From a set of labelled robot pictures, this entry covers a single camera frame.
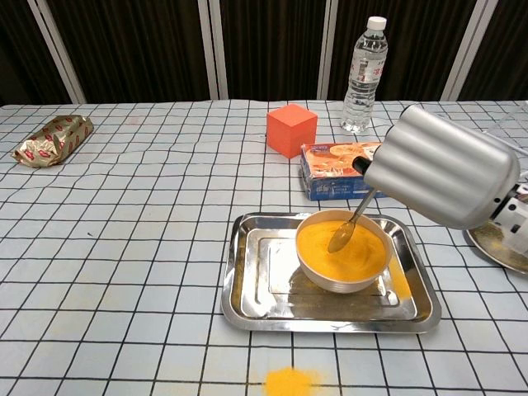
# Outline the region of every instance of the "spilled orange powder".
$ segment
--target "spilled orange powder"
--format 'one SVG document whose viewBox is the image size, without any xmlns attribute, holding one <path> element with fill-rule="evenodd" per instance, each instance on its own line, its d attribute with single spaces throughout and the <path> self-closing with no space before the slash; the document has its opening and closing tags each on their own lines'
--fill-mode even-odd
<svg viewBox="0 0 528 396">
<path fill-rule="evenodd" d="M 264 389 L 266 396 L 312 396 L 312 385 L 318 376 L 288 367 L 268 373 Z"/>
<path fill-rule="evenodd" d="M 393 281 L 393 289 L 396 292 L 396 295 L 401 300 L 408 299 L 411 297 L 411 289 L 409 283 L 407 283 L 407 278 L 402 271 L 402 268 L 399 265 L 398 259 L 392 257 L 389 262 L 389 271 L 390 277 Z"/>
</svg>

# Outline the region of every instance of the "gold foil wrapper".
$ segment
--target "gold foil wrapper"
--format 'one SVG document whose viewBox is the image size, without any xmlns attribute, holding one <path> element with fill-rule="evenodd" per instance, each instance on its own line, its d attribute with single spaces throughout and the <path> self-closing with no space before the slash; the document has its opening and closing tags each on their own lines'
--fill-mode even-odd
<svg viewBox="0 0 528 396">
<path fill-rule="evenodd" d="M 89 118 L 59 115 L 22 142 L 12 157 L 28 167 L 50 167 L 63 161 L 91 132 Z"/>
</svg>

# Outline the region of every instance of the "foam block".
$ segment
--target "foam block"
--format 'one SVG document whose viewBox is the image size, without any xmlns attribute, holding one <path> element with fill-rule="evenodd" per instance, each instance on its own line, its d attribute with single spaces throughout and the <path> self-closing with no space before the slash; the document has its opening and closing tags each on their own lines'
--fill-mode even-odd
<svg viewBox="0 0 528 396">
<path fill-rule="evenodd" d="M 300 154 L 303 144 L 315 143 L 317 114 L 291 104 L 267 113 L 267 143 L 287 158 Z"/>
</svg>

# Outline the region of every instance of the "food package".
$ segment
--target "food package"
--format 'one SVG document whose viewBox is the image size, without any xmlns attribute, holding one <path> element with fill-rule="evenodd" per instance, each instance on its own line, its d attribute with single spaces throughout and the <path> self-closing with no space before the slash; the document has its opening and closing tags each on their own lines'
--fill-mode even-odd
<svg viewBox="0 0 528 396">
<path fill-rule="evenodd" d="M 28 167 L 50 167 L 63 161 L 91 132 L 89 118 L 59 115 L 22 142 L 12 157 Z"/>
<path fill-rule="evenodd" d="M 352 167 L 358 156 L 372 159 L 381 143 L 304 144 L 301 172 L 309 200 L 351 200 L 363 198 L 368 186 Z M 376 197 L 385 196 L 378 192 Z"/>
</svg>

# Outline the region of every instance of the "black curtain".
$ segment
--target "black curtain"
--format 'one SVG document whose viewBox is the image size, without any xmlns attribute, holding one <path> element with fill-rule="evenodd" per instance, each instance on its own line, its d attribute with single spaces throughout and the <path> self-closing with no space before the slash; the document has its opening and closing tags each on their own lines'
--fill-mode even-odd
<svg viewBox="0 0 528 396">
<path fill-rule="evenodd" d="M 197 1 L 48 4 L 87 101 L 209 99 Z"/>
<path fill-rule="evenodd" d="M 387 18 L 389 53 L 377 100 L 440 99 L 476 0 L 340 1 L 328 98 L 345 97 L 354 44 L 371 16 Z"/>
<path fill-rule="evenodd" d="M 528 0 L 501 0 L 459 100 L 525 99 L 528 99 Z"/>
<path fill-rule="evenodd" d="M 229 97 L 314 99 L 324 0 L 221 0 Z"/>
<path fill-rule="evenodd" d="M 26 1 L 0 1 L 0 106 L 71 103 Z"/>
</svg>

